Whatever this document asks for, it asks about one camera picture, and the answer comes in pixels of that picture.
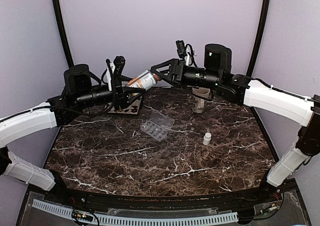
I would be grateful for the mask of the orange pill bottle grey cap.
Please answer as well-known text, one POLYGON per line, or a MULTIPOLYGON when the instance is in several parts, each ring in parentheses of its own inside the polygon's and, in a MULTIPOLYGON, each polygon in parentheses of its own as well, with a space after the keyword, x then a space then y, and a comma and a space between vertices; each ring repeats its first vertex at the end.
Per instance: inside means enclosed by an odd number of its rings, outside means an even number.
POLYGON ((158 78, 150 70, 144 71, 136 78, 130 80, 126 85, 132 88, 150 89, 158 83, 158 78))

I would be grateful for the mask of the clear plastic pill organizer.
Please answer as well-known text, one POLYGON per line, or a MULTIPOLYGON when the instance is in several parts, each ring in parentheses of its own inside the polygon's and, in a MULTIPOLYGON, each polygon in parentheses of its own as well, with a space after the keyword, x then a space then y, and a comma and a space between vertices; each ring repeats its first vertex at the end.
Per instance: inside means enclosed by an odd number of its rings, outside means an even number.
POLYGON ((156 141, 161 142, 167 137, 174 122, 175 120, 171 117, 154 110, 150 118, 140 126, 140 129, 156 141))

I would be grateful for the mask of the small white pill bottle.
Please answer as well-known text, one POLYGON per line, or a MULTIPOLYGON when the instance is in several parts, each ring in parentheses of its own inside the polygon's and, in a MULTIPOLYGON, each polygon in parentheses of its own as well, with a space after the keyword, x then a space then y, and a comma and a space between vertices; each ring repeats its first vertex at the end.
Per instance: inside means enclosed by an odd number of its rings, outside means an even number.
POLYGON ((202 141, 203 145, 209 145, 211 138, 212 138, 212 135, 209 132, 205 133, 202 141))

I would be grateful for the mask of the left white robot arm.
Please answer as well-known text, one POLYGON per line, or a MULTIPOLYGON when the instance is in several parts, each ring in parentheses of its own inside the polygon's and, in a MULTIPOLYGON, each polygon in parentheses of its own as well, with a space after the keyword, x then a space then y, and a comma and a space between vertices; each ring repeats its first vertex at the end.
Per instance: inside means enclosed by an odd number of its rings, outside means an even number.
POLYGON ((60 96, 48 99, 31 109, 0 121, 0 173, 32 184, 60 204, 71 199, 70 192, 59 174, 21 159, 9 151, 8 144, 38 131, 71 123, 85 108, 110 103, 114 109, 124 109, 145 93, 143 88, 123 86, 121 68, 111 69, 108 85, 89 71, 87 64, 75 65, 64 72, 65 88, 60 96))

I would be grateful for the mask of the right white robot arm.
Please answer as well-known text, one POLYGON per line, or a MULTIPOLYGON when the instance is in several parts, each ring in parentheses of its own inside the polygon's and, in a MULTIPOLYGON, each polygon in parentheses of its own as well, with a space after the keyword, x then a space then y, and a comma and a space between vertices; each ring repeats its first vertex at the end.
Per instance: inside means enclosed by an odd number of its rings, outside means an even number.
POLYGON ((264 109, 301 126, 297 142, 284 154, 266 175, 262 187, 255 192, 260 203, 273 197, 274 188, 305 161, 320 152, 320 97, 301 96, 250 76, 232 74, 232 51, 219 44, 204 48, 204 67, 192 67, 193 52, 187 51, 183 41, 177 41, 179 58, 152 66, 151 71, 161 80, 178 88, 188 86, 208 88, 225 100, 238 105, 264 109))

